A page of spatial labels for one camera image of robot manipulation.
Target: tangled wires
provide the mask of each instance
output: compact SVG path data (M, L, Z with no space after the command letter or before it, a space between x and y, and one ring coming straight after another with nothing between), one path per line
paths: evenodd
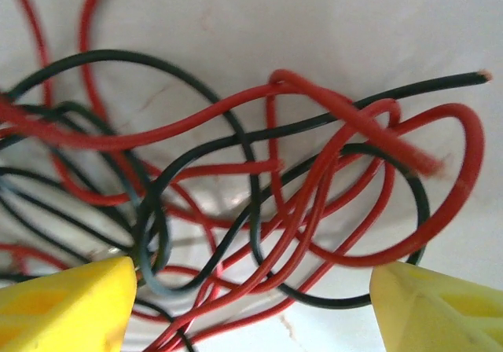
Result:
M61 182L29 170L0 167L2 190L0 206L21 227L82 263L89 262L89 258L75 251L73 246L68 246L58 240L56 236L43 232L25 214L15 208L14 204L9 201L9 196L15 196L33 204L54 217L65 220L68 225L131 256L138 268L138 284L148 285L156 294L175 297L197 291L193 308L175 318L156 305L140 299L137 301L139 306L150 308L156 315L139 310L135 310L134 315L150 321L169 323L167 329L147 350L174 350L182 344L189 350L193 350L186 333L197 317L245 295L259 294L274 288L281 291L286 299L250 317L217 324L194 333L190 336L192 343L269 317L282 311L294 301L334 310L370 304L369 295L346 299L326 299L309 295L308 291L333 265L370 267L393 262L405 256L408 256L407 262L417 264L423 254L425 244L439 233L461 209L478 177L483 158L483 130L479 118L470 108L462 104L442 104L410 119L401 120L397 100L437 90L485 83L490 79L490 75L484 71L414 83L353 102L342 94L317 86L294 72L281 69L272 73L267 84L221 99L210 87L187 71L157 57L117 49L88 50L90 19L97 0L86 0L84 5L79 44L82 52L50 63L41 28L31 3L29 0L21 1L31 22L43 68L20 81L0 97L0 121L10 125L1 130L0 151L21 143L25 138L37 138L51 151L50 158ZM108 123L105 102L102 101L94 85L90 64L98 61L121 61L155 68L192 87L206 98L210 105L185 119L154 130L139 134L118 134ZM92 106L90 109L72 101L57 104L53 102L51 79L76 67L81 67L83 70L83 78ZM17 104L18 99L38 85L44 86L43 105ZM328 112L297 123L278 126L276 97L282 94L305 95L326 108ZM246 132L232 109L260 99L265 100L266 128ZM381 126L375 120L381 114L388 115L386 126ZM174 159L163 170L139 158L134 151L139 146L182 134L217 116L226 119L233 129L233 135L192 148ZM430 214L428 198L421 184L420 175L434 177L441 174L442 162L401 139L400 136L445 118L458 119L464 128L464 160L449 195L442 205ZM87 121L86 126L82 124L82 119ZM319 154L284 170L278 152L279 138L300 134L335 120L343 121L344 125L334 133ZM95 130L99 131L99 135L94 133ZM355 134L365 136L368 141L361 144L347 143ZM257 141L267 141L269 153L267 160L258 161L255 158L252 144ZM235 145L241 147L244 163L190 166L207 154ZM69 148L92 150L99 154L119 179L123 193L110 195L100 192L98 186L92 182L84 170L64 153L63 149ZM334 175L361 156L373 157L371 164L348 190L334 200L328 200ZM372 181L381 167L384 169L383 187L376 203L364 220L335 251L328 251L316 245L312 237L320 220L351 202ZM415 199L417 230L395 246L383 251L362 256L347 255L348 250L354 246L386 207L394 186L396 171L403 175ZM270 184L266 187L261 186L259 180L259 175L264 173L270 176ZM249 203L233 221L206 215L179 183L185 178L215 174L246 174L249 177ZM302 175L305 175L302 186L293 196L285 199L282 187ZM124 244L98 232L93 226L27 193L10 177L27 178L41 185L64 191L90 204L107 217L111 224L125 230L131 236L133 243ZM163 192L167 187L184 199L190 210L187 211L166 200ZM277 213L265 221L261 217L261 206L271 197L276 204ZM133 222L123 213L124 204L129 204L134 210ZM211 257L202 268L195 269L170 264L172 218L181 218L203 228L211 249ZM214 234L217 228L226 229L225 236L218 244ZM224 258L236 235L245 229L248 231L249 242ZM264 256L261 243L275 230L281 231L281 237L274 249ZM273 267L291 244L296 244L296 249L288 261L277 272L273 272ZM20 263L21 271L21 274L5 273L2 279L22 281L32 278L23 265L23 260L27 256L47 262L61 270L68 268L54 257L30 247L1 244L0 249L13 254ZM285 281L308 251L319 257L323 263L298 288L292 288ZM257 269L247 280L237 283L222 277L223 272L248 255L255 260ZM187 275L191 277L191 280L182 286L170 287L158 280L158 275L164 272Z

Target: exposed copper wire tip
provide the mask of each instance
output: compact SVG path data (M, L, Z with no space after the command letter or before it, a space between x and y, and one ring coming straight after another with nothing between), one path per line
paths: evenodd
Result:
M478 71L480 75L483 75L486 77L487 81L492 81L493 80L493 74L490 71L487 71L486 69L481 69Z

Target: red wire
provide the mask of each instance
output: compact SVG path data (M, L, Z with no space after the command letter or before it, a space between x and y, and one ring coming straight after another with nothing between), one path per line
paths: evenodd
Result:
M89 49L90 24L98 1L99 0L86 0L84 2L79 29L79 49L82 52ZM21 3L30 21L31 29L34 32L35 41L39 48L40 60L42 64L45 65L48 60L45 48L46 45L43 43L42 33L37 23L36 15L33 12L30 0L21 0ZM91 66L83 66L82 71L86 91L93 111L101 118L107 119L106 107L95 86ZM46 105L50 105L50 84L48 82L44 83L44 90L45 103ZM336 118L345 122L345 124L322 149L321 153L314 161L311 170L308 172L302 187L289 199L285 200L281 192L280 171L283 168L283 163L279 158L279 145L276 138L268 141L268 160L257 163L230 163L190 167L180 173L173 180L173 183L171 183L172 189L189 205L189 210L167 203L167 213L196 225L201 225L207 237L210 250L213 252L216 249L213 228L228 229L231 222L204 214L197 203L178 182L186 178L203 175L270 173L271 192L277 205L277 213L269 221L263 222L260 239L264 240L274 230L281 230L282 232L272 252L265 257L263 264L259 266L244 283L235 283L224 279L222 278L222 273L250 254L249 245L244 245L232 255L225 258L218 265L213 275L211 275L201 286L192 309L177 317L176 321L170 324L165 332L147 348L147 350L150 351L174 350L181 346L181 340L174 334L177 329L180 328L184 332L187 332L190 325L197 317L218 309L221 306L225 306L244 295L258 294L275 288L292 274L308 251L313 252L324 262L299 287L301 292L308 291L334 264L355 267L375 266L386 262L392 262L424 246L431 238L439 233L461 209L475 184L482 163L484 145L482 125L477 115L470 108L462 104L444 104L416 115L411 119L400 122L400 108L398 103L392 99L375 102L360 111L354 108L351 104L351 100L342 94L321 88L291 71L278 70L270 76L270 81L266 85L257 86L236 93L176 123L139 134L123 136L88 136L85 134L68 132L60 129L56 124L32 119L29 114L16 105L10 104L4 97L0 97L0 120L9 122L13 125L12 129L0 130L0 137L12 133L22 133L37 137L53 145L63 145L74 149L93 149L96 151L111 152L118 164L124 170L126 176L133 181L136 190L141 195L143 190L139 180L136 178L129 163L120 152L121 150L132 149L173 137L197 127L216 116L220 116L223 112L229 111L238 105L260 98L266 98L266 126L268 128L276 127L276 96L278 94L293 93L307 95L313 101L326 108ZM388 113L390 116L387 127L380 126L374 119L383 112ZM413 173L426 176L439 175L442 170L442 161L430 157L427 153L412 146L405 140L402 140L400 136L426 124L433 123L436 120L448 117L458 119L463 126L466 140L464 161L449 195L439 209L437 209L420 229L395 246L383 251L364 256L346 255L348 250L354 246L359 238L361 238L377 220L390 199L395 180L395 169L389 163L385 163L384 183L379 198L358 228L356 228L335 251L327 251L317 246L312 241L312 237L316 232L320 220L351 202L370 183L379 167L383 164L380 159L374 159L367 170L346 192L334 200L329 201L329 203L326 203L334 174L359 158L358 155L340 157L339 152L349 138L356 133L362 134L369 139L370 143L404 163L407 167L410 167ZM87 203L115 206L128 201L127 195L123 193L102 196L95 192L80 188L72 180L64 164L54 157L53 159L57 172L61 176L68 191ZM153 177L160 174L160 169L154 167L152 164L144 162L144 165L149 174ZM312 197L314 197L314 202L309 209L309 202ZM293 242L294 238L297 239L296 249L289 257L288 261L272 277L266 278L266 274L276 265L278 259L283 255L285 249ZM15 259L23 259L24 256L31 256L53 264L60 269L68 268L59 260L29 247L0 244L0 250L11 251ZM163 271L189 276L196 276L199 273L198 269L185 266L167 266ZM225 289L227 292L220 295L222 289ZM270 317L281 312L292 303L293 301L291 299L286 299L276 306L250 317L206 328L194 334L192 340L197 342L220 332L229 331L260 321L265 317ZM137 310L134 310L133 314L150 321L162 321L162 318L159 316L153 316Z

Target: wire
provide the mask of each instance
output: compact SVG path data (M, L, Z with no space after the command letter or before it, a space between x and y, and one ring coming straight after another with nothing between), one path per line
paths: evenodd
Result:
M450 222L472 191L480 171L484 146L483 130L476 114L462 104L442 104L402 121L397 100L432 91L485 83L490 80L489 73L478 71L417 82L352 102L344 95L315 85L296 73L278 70L272 73L267 84L221 99L209 86L168 61L125 50L89 51L90 24L98 1L84 2L79 27L81 53L49 63L46 44L32 2L21 0L39 49L43 68L0 95L0 121L11 126L0 130L0 152L21 143L26 138L37 138L48 148L50 159L61 182L29 170L0 167L0 206L31 233L80 262L88 262L89 259L76 252L74 246L58 240L57 236L48 235L33 219L29 219L20 209L14 207L8 201L8 197L10 199L14 196L31 204L44 213L64 220L69 227L75 227L90 238L130 255L138 267L138 284L147 284L159 295L173 297L197 291L191 310L175 318L161 307L137 299L137 304L154 310L156 315L134 309L134 316L146 321L162 321L169 324L147 350L174 350L182 345L185 345L187 350L194 350L192 343L260 321L281 312L294 301L333 310L368 305L368 294L348 299L325 299L307 292L333 265L375 266L407 255L409 256L407 262L417 264L424 252L425 244ZM90 64L98 61L130 62L166 72L191 86L211 105L176 123L139 134L121 135L109 126L108 121L113 115L107 114L106 104L101 99L94 82ZM91 110L74 101L64 101L52 107L50 81L56 75L77 67L82 69ZM24 94L40 84L44 85L45 91L43 106L16 104ZM326 108L328 113L278 126L276 96L280 94L306 95ZM265 98L266 128L245 133L232 109L262 98ZM374 119L382 113L389 115L386 126L381 126ZM75 116L79 119L84 118L97 134L95 130L84 128L77 123ZM134 151L138 146L171 138L217 116L226 118L227 123L233 128L234 135L192 148L162 170L140 159ZM464 129L466 140L464 160L449 195L430 217L428 198L419 175L437 178L442 174L443 162L401 139L401 136L436 120L453 117L461 122ZM334 131L332 138L319 154L282 172L284 167L278 138L299 134L337 119L342 120L343 126ZM368 141L365 144L348 144L347 141L356 133L363 134ZM263 161L255 159L252 143L256 141L267 141L268 159ZM207 154L234 145L241 146L245 162L190 166ZM95 151L119 180L122 192L103 193L89 175L64 152L69 148ZM329 200L332 178L362 156L373 157L367 169L349 189ZM316 233L318 223L355 199L373 180L381 167L384 168L382 189L363 221L335 251L328 251L316 245L312 237ZM395 170L404 176L414 195L418 214L417 230L395 246L383 251L364 256L347 255L347 251L356 244L387 206L394 187ZM181 184L187 178L216 174L246 174L249 178L249 204L234 220L206 215ZM270 184L263 189L260 186L259 174L270 176ZM303 175L306 176L303 184L293 196L285 199L282 193L283 186ZM89 204L89 207L110 219L114 227L121 228L129 236L130 242L125 244L98 232L64 209L47 203L44 198L31 191L22 189L16 181L11 181L10 177L23 178L55 188L75 200ZM164 191L168 187L186 202L187 209L176 206L164 198ZM274 198L277 213L272 218L264 220L261 217L261 204L270 197ZM121 208L124 204L132 210L133 217L125 215ZM186 220L203 229L211 252L203 267L169 264L172 249L172 218ZM226 229L219 244L215 239L215 229ZM229 255L230 248L235 247L237 234L244 229L249 233L249 243ZM279 241L274 249L264 256L261 243L275 230L281 231ZM286 263L273 273L271 269L291 244L296 244L294 252ZM27 257L42 260L59 269L68 268L68 265L50 255L30 247L0 244L0 250L10 252L20 267L19 273L0 273L2 280L23 281L34 278L35 275L32 275L28 266L24 264L24 259ZM321 265L297 289L288 286L285 281L308 251L319 257ZM247 280L239 283L222 277L227 269L249 255L256 261L257 267ZM163 273L185 275L189 277L189 281L179 287L168 287L158 280L158 276ZM187 336L191 324L199 316L238 300L244 295L258 294L273 288L282 291L287 298L260 313L217 324Z

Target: white surface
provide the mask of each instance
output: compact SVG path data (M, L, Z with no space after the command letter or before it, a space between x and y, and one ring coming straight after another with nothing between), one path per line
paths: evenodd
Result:
M83 0L35 1L53 57L74 53ZM31 35L19 13L17 0L0 2L0 87L5 89L35 70L36 61ZM275 68L298 71L354 99L422 79L487 68L495 78L489 85L415 97L402 101L402 105L407 117L433 105L455 101L472 106L482 117L487 137L486 159L478 185L452 225L430 243L422 266L503 289L503 236L499 221L503 215L500 190L503 179L499 174L503 148L499 130L503 116L502 7L501 0L102 0L95 18L93 48L131 49L159 55L197 75L222 96L264 83ZM99 64L95 68L113 124L124 133L170 123L205 106L194 92L153 71L122 64ZM71 71L57 79L58 99L86 99L78 74ZM39 95L39 90L32 92L25 101L38 102ZM279 118L281 123L289 123L320 112L310 101L289 97L281 100ZM236 113L248 130L263 128L262 102L246 104ZM336 125L330 125L287 137L281 140L281 155L287 164L293 164L306 157L314 146L321 146L334 130ZM215 119L139 151L146 159L166 166L188 148L230 132L224 121ZM448 156L450 178L454 178L462 154L459 133L455 123L437 123L408 138L437 156ZM26 159L28 149L37 152L41 159ZM259 157L265 156L264 145L257 145L256 149ZM89 154L76 155L113 191L115 184L105 173L94 169L95 160ZM45 149L30 143L12 148L0 158L18 167L50 172L50 165L43 157ZM241 159L240 151L233 148L208 156L202 162ZM335 180L333 192L351 182L362 167L363 164L356 166L341 175L343 179ZM345 207L324 220L320 227L322 236L318 238L328 245L337 245L363 216L368 209L365 206L375 199L378 182L376 179L362 194L359 204ZM434 207L451 185L450 179L426 182ZM187 188L206 212L216 215L234 215L248 196L246 178L191 180ZM384 216L354 252L374 251L409 233L415 222L411 201L408 189L398 181ZM72 209L86 220L96 220L97 226L107 228L88 208L72 203ZM105 248L93 246L52 220L47 219L45 225L52 230L57 228L58 234L73 243L78 241L83 251ZM9 218L2 219L0 228L3 240L30 240L20 234ZM175 234L181 238L195 237L199 232L178 223ZM245 241L243 235L238 243ZM200 264L206 257L206 247L202 245L179 248L174 254L175 261L186 262L188 258L194 264ZM315 264L313 259L307 261L292 283ZM233 279L246 277L252 269L250 260L232 270ZM368 278L367 270L336 268L312 292L331 297L361 294L367 290ZM254 306L252 301L248 299L242 306ZM271 299L266 296L259 301L260 306L265 306ZM183 307L173 305L173 309ZM210 314L200 325L214 324L228 316L238 317L235 306ZM158 331L149 324L132 322L124 350L138 350ZM372 309L341 312L303 305L294 305L282 316L261 324L209 339L199 348L235 350L237 343L243 352L384 349Z

